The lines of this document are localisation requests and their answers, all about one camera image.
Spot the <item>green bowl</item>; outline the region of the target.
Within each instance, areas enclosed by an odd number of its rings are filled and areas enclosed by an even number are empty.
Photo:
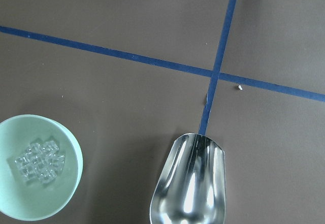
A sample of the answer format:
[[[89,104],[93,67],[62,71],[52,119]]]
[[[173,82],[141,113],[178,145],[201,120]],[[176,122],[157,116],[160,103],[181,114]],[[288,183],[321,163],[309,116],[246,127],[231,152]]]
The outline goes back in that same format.
[[[65,156],[62,172],[47,184],[24,181],[15,160],[32,142],[54,140]],[[49,218],[70,201],[81,179],[83,156],[75,136],[59,122],[18,115],[1,122],[1,213],[18,220]]]

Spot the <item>steel ice scoop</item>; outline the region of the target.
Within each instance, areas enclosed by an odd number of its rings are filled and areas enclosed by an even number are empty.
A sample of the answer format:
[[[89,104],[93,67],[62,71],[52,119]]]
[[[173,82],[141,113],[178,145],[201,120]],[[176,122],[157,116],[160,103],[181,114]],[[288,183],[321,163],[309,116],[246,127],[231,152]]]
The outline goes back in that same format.
[[[155,187],[151,223],[224,223],[225,153],[212,139],[194,133],[177,138]]]

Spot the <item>clear ice cubes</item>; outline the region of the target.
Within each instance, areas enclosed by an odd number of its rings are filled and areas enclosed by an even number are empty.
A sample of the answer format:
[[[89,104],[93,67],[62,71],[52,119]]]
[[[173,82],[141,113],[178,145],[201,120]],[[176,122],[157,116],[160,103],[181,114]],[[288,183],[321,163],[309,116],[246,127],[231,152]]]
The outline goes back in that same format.
[[[65,155],[60,154],[59,143],[49,139],[31,142],[14,162],[24,182],[38,180],[46,185],[61,174],[65,159]]]

